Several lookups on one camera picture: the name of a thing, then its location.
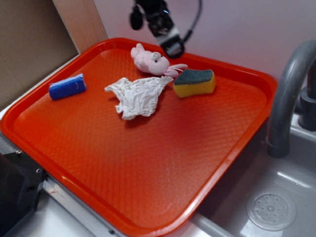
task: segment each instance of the pink stuffed bunny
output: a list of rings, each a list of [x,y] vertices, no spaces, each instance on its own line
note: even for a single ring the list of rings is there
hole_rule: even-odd
[[[167,58],[163,57],[158,52],[146,51],[141,43],[138,43],[136,47],[132,48],[130,53],[132,59],[134,59],[135,66],[145,73],[151,73],[155,76],[178,76],[177,70],[186,69],[186,64],[176,64],[170,66]]]

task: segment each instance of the sink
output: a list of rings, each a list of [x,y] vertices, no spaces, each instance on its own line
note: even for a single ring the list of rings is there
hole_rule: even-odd
[[[211,236],[315,236],[316,134],[292,125],[284,158],[267,154],[266,136],[267,122],[197,210]]]

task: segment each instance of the drain cover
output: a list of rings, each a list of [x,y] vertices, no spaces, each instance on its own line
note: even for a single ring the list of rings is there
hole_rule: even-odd
[[[296,206],[289,195],[279,190],[262,189],[250,196],[247,214],[261,229],[280,231],[294,222]]]

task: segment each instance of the yellow sponge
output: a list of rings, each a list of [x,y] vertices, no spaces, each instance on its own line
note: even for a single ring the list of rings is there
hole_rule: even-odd
[[[174,81],[173,89],[180,98],[192,95],[211,94],[216,81],[212,70],[186,69]]]

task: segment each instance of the blue foam block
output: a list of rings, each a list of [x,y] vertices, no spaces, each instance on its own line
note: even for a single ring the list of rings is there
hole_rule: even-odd
[[[53,83],[49,87],[49,96],[53,100],[75,95],[86,90],[83,74]]]

